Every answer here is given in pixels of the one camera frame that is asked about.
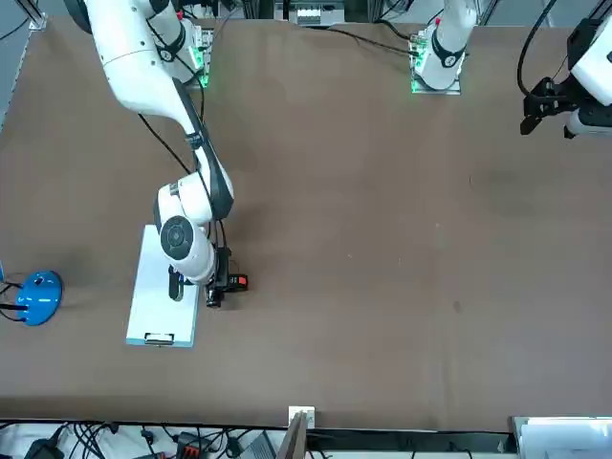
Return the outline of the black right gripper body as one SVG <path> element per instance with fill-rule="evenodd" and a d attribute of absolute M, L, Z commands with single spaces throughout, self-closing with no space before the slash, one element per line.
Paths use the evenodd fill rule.
<path fill-rule="evenodd" d="M 227 288 L 230 285 L 231 250 L 228 247 L 215 247 L 215 269 L 209 282 L 212 288 Z"/>

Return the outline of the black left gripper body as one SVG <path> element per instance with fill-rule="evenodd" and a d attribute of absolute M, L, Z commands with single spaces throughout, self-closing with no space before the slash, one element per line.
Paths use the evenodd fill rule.
<path fill-rule="evenodd" d="M 581 86 L 575 80 L 563 80 L 553 83 L 551 86 L 552 115 L 556 116 L 564 112 L 572 112 L 581 105 Z"/>

